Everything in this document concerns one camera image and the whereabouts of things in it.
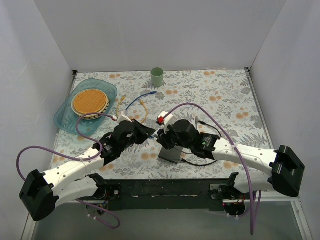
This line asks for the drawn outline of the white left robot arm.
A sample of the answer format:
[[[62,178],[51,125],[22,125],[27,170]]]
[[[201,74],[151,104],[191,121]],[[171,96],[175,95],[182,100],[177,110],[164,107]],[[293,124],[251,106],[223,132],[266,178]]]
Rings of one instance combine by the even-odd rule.
[[[132,145],[143,144],[155,129],[136,120],[121,121],[91,148],[74,160],[59,167],[39,172],[31,171],[19,193],[19,198],[34,221],[48,217],[56,207],[83,197],[101,200],[106,196],[103,178],[81,177],[118,159]]]

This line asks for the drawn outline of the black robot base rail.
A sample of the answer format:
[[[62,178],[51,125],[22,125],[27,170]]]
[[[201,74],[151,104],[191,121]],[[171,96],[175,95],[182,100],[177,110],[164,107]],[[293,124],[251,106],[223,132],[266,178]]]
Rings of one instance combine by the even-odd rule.
[[[248,200],[235,185],[236,174],[213,179],[106,179],[102,198],[110,211],[184,210],[223,211],[224,200]]]

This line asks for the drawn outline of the black network switch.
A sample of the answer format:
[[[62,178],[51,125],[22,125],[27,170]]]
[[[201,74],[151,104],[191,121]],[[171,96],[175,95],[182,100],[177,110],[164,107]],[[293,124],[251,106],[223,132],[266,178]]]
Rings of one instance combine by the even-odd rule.
[[[165,149],[162,147],[158,157],[169,163],[177,165],[180,162],[182,150],[183,148],[178,146],[172,149]]]

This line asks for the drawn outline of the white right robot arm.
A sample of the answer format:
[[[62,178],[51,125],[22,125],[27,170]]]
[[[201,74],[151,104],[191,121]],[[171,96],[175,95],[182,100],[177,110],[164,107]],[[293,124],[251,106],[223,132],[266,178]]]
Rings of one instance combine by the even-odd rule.
[[[227,161],[255,169],[249,177],[235,173],[226,186],[227,195],[237,199],[250,191],[275,190],[288,197],[298,197],[305,165],[288,146],[263,149],[233,145],[218,135],[200,133],[188,120],[171,123],[159,117],[163,128],[157,132],[157,142],[166,150],[182,147],[202,159]]]

